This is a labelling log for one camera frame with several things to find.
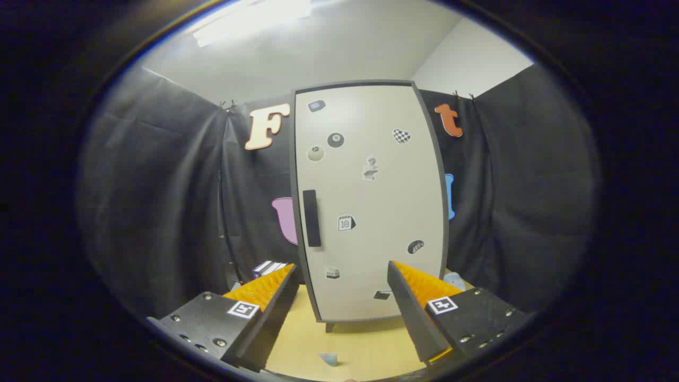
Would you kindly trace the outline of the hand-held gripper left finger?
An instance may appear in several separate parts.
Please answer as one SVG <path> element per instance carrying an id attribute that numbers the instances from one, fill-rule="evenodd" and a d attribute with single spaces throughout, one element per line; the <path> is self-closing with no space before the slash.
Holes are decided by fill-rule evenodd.
<path id="1" fill-rule="evenodd" d="M 146 321 L 190 358 L 258 372 L 298 293 L 297 273 L 295 264 L 286 264 L 226 294 L 199 293 L 169 314 Z"/>

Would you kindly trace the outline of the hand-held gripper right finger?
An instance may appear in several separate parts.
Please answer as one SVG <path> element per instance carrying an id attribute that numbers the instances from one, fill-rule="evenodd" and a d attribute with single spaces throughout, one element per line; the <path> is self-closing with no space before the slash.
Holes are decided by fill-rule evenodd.
<path id="1" fill-rule="evenodd" d="M 461 290 L 396 261 L 388 264 L 387 281 L 418 358 L 430 368 L 490 353 L 531 317 L 490 290 Z"/>

